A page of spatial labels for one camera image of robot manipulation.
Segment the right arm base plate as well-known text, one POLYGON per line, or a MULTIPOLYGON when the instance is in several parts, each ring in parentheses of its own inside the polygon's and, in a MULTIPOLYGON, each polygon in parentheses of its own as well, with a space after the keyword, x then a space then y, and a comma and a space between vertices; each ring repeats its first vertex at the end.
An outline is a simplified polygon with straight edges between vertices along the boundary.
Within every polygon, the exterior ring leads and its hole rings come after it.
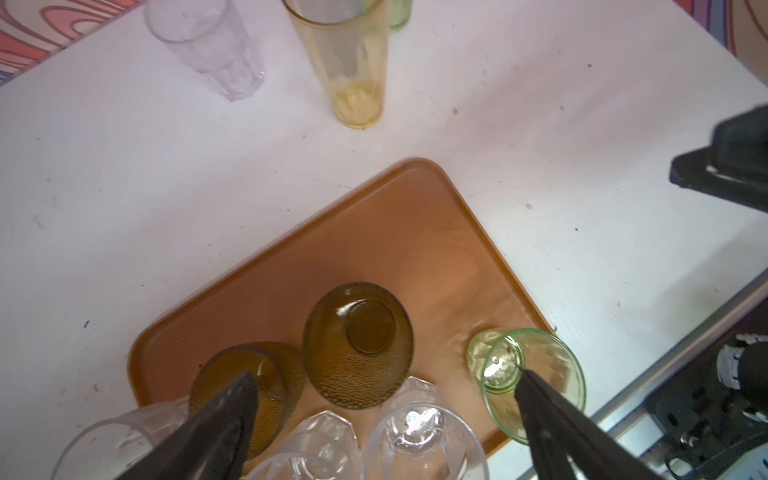
POLYGON ((671 442, 664 464, 675 479, 716 479, 767 444, 767 423, 737 390, 669 388, 652 394, 645 406, 671 442))

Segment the clear faceted glass front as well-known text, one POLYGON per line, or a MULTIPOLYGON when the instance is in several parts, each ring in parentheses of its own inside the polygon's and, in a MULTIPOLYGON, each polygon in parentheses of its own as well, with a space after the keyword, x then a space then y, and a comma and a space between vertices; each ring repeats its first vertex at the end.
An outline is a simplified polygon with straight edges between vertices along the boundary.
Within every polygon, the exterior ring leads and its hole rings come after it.
POLYGON ((302 421, 251 479, 359 479, 361 451, 352 423, 325 410, 302 421))

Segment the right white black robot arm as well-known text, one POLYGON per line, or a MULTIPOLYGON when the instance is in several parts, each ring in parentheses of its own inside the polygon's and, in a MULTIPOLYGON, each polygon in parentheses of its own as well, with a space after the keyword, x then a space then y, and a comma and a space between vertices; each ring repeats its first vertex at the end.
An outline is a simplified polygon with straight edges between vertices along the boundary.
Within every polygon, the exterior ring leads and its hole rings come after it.
MULTIPOLYGON (((673 158, 669 181, 765 213, 767 211, 767 107, 717 124, 710 144, 673 158)), ((719 382, 750 403, 748 415, 767 421, 767 336, 739 334, 717 355, 719 382)))

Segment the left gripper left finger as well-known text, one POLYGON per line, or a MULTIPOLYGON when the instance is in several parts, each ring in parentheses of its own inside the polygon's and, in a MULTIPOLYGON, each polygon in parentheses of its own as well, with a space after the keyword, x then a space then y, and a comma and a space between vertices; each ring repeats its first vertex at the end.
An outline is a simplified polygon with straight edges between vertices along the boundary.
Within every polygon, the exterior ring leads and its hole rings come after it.
POLYGON ((257 386, 235 377, 169 438, 120 475, 122 479, 238 479, 249 450, 257 386))

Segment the brown plastic tray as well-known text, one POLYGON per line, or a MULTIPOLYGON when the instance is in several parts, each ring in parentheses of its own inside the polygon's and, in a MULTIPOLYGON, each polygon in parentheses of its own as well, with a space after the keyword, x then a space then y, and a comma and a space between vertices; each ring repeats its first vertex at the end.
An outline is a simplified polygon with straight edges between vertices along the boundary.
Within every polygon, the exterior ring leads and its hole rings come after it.
POLYGON ((128 357, 138 405, 187 395, 200 368, 228 347, 299 345, 312 307, 356 281, 387 289, 404 306, 412 374, 438 387, 488 454, 506 445, 468 372, 466 348, 485 329, 549 323, 447 174, 426 159, 381 172, 148 327, 128 357))

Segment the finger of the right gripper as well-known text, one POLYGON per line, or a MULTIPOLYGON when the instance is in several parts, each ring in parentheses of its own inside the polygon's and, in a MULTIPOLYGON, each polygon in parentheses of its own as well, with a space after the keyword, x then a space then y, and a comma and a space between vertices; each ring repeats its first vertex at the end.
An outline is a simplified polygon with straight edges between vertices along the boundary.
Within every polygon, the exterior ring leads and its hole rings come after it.
POLYGON ((717 124, 708 146, 672 160, 669 181, 765 212, 767 107, 756 107, 717 124))

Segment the brown short glass front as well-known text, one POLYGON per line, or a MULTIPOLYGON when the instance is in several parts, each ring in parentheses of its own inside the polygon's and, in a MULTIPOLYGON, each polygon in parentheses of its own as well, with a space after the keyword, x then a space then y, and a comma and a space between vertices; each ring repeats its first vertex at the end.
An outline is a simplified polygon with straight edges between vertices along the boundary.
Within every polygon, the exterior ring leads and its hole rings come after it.
POLYGON ((241 373, 250 373, 257 386, 257 409, 246 458, 262 454, 283 430, 306 383, 299 350, 291 345, 262 341, 227 348, 204 364, 189 396, 193 416, 241 373))

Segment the clear faceted glass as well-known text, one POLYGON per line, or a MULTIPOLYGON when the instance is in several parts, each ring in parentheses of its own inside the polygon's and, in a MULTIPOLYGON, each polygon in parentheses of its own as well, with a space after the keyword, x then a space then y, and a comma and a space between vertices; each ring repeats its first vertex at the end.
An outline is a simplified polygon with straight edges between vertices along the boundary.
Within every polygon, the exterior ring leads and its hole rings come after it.
POLYGON ((171 436, 188 418, 189 397, 98 421, 65 447, 53 479, 115 479, 171 436))
POLYGON ((251 479, 359 479, 361 451, 352 423, 325 410, 302 421, 251 479))

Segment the brown tall glass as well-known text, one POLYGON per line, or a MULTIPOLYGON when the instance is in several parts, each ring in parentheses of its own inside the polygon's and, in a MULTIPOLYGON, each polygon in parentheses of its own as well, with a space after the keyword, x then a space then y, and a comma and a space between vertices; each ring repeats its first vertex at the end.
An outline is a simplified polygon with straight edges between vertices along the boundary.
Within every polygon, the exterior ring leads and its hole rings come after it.
POLYGON ((398 299, 370 282, 340 285, 312 308, 302 362, 315 390, 347 410, 389 399, 409 375, 414 333, 398 299))

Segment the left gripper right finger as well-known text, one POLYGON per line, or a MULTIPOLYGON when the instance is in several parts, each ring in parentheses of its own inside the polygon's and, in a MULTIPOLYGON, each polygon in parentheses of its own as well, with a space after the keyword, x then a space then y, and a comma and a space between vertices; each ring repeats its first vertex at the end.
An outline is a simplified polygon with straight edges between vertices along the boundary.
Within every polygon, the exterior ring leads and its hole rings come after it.
POLYGON ((537 373, 523 370, 514 391, 540 479, 656 479, 537 373))

